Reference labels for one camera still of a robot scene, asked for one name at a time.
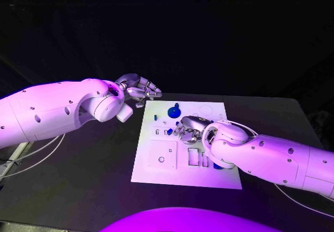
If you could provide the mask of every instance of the blue object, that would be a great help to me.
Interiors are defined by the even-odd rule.
[[[175,103],[174,107],[171,107],[171,108],[168,109],[168,116],[169,116],[171,118],[177,118],[177,117],[179,117],[179,115],[181,115],[181,111],[179,111],[179,109],[178,109],[178,103]]]
[[[213,168],[217,169],[217,170],[221,170],[221,169],[223,169],[223,168],[221,168],[218,165],[215,165],[214,163],[213,163]]]
[[[171,133],[172,133],[172,129],[168,129],[166,130],[166,135],[171,135]]]

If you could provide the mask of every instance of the dark table surface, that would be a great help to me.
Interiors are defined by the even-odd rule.
[[[161,100],[223,102],[228,120],[259,134],[320,148],[293,99],[164,94]],[[90,121],[66,134],[48,159],[10,177],[0,192],[1,221],[96,232],[136,212],[178,206],[240,216],[283,231],[334,230],[332,218],[300,207],[272,183],[241,171],[241,190],[130,183],[142,115],[143,108],[133,109],[125,123],[116,118],[105,123]],[[47,141],[34,142],[30,150]],[[20,169],[35,163],[54,146],[27,158]],[[319,195],[283,190],[306,206],[334,214],[334,203]]]

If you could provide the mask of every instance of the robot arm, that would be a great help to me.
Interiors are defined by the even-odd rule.
[[[116,82],[84,79],[33,86],[0,100],[0,148],[47,139],[76,130],[87,121],[125,122],[132,109],[125,100],[159,97],[161,91],[136,74]]]
[[[334,198],[332,152],[266,135],[249,137],[225,120],[211,123],[202,119],[202,128],[194,124],[192,118],[198,117],[181,119],[179,139],[191,133],[192,141],[201,141],[205,156],[218,166],[233,168],[236,165],[247,174],[274,184]]]

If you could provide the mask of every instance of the robotic hand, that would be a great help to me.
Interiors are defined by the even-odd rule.
[[[28,87],[0,100],[0,148],[56,137],[76,130],[87,121],[125,122],[132,109],[125,100],[159,97],[161,90],[136,74],[115,82],[84,79]]]
[[[208,121],[182,117],[174,135],[184,144],[201,141],[205,156],[224,168],[234,165],[250,175],[287,187],[334,198],[334,153],[293,141],[257,135],[249,136],[227,120]]]

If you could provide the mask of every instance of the dark curtain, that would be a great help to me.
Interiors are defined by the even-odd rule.
[[[0,61],[2,96],[133,72],[162,92],[295,98],[310,113],[334,97],[334,11],[296,1],[11,1]]]

